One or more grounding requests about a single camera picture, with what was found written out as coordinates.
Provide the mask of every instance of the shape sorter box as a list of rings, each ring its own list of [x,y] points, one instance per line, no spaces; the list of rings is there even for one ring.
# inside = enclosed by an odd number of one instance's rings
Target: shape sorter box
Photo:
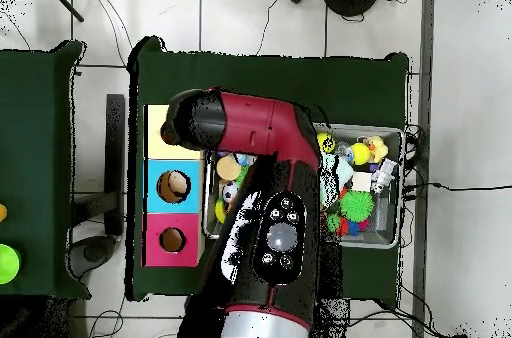
[[[204,250],[201,228],[204,162],[202,153],[164,143],[160,129],[165,122],[167,105],[144,106],[145,138],[147,144],[143,173],[143,259],[147,267],[195,267]],[[165,201],[157,185],[166,172],[179,172],[187,178],[187,195],[179,202]],[[179,251],[166,251],[162,233],[178,230],[184,239]]]

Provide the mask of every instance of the green tablecloth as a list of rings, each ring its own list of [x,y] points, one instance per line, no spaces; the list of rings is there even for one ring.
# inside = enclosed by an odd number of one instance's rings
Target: green tablecloth
[[[213,242],[196,268],[141,266],[142,165],[145,104],[168,104],[187,89],[222,86],[233,92],[294,101],[311,110],[314,122],[405,126],[405,54],[383,60],[346,57],[286,58],[233,56],[212,53],[170,53],[157,37],[145,38],[133,50],[130,82],[130,154],[128,216],[135,214],[129,232],[128,296],[142,299],[148,293],[197,292]],[[396,298],[398,245],[389,250],[343,248],[345,298]]]
[[[71,223],[71,70],[82,43],[0,51],[0,243],[22,257],[0,294],[88,297],[66,269]]]

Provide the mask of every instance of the blue box face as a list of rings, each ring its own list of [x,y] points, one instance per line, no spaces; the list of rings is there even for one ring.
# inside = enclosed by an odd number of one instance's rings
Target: blue box face
[[[173,170],[190,178],[190,193],[179,203],[167,203],[157,193],[160,176]],[[147,213],[199,213],[201,191],[198,160],[148,160]]]

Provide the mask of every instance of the plastic bin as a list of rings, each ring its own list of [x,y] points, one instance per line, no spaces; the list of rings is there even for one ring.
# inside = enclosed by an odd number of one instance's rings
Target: plastic bin
[[[313,124],[317,132],[327,132],[335,141],[354,144],[360,137],[380,136],[388,146],[388,159],[398,163],[393,171],[395,177],[389,187],[380,194],[372,193],[375,203],[369,218],[368,228],[357,236],[341,237],[321,231],[326,241],[338,242],[343,246],[389,249],[400,240],[400,206],[404,179],[405,136],[400,129],[331,124]],[[218,238],[221,224],[215,217],[215,202],[219,198],[219,177],[214,165],[218,160],[216,153],[205,155],[205,196],[203,198],[203,232],[209,238]]]

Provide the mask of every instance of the yellow ball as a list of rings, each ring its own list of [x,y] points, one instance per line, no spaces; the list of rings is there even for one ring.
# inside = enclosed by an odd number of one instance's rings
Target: yellow ball
[[[356,165],[364,165],[368,160],[370,160],[370,149],[366,144],[361,142],[356,142],[352,146],[352,153],[354,154],[354,164]]]
[[[2,222],[7,217],[7,208],[0,204],[0,222]]]
[[[317,134],[316,139],[318,141],[318,145],[320,150],[325,151],[326,153],[330,153],[334,150],[336,143],[334,142],[334,138],[325,132],[320,132]]]

